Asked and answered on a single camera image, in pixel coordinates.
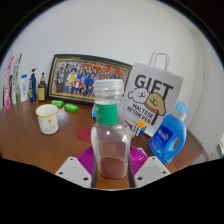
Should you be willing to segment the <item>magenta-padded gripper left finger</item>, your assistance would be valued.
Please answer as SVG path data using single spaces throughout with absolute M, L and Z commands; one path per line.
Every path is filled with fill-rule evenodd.
M 68 157 L 55 175 L 84 188 L 95 188 L 97 166 L 93 149 L 89 147 L 77 157 Z

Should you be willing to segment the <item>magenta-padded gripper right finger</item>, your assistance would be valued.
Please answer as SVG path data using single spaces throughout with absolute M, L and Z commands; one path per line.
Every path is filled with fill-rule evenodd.
M 155 156 L 148 157 L 142 149 L 130 147 L 128 167 L 131 188 L 140 188 L 170 175 L 170 171 Z

